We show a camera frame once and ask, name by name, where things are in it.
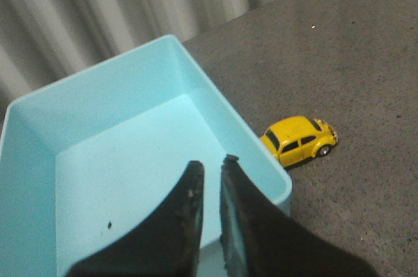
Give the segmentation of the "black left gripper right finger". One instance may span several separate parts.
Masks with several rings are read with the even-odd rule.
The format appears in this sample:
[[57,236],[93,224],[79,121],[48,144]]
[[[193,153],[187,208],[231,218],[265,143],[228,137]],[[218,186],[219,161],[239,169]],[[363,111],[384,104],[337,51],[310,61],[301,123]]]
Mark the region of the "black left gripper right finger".
[[228,276],[377,276],[365,260],[315,236],[257,188],[228,155],[221,168],[221,245]]

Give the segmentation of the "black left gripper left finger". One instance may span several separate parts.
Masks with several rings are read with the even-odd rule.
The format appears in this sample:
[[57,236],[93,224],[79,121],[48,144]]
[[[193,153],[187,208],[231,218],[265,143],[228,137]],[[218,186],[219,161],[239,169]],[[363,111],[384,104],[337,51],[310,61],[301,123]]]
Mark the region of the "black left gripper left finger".
[[161,204],[67,276],[196,276],[202,235],[204,166],[190,161]]

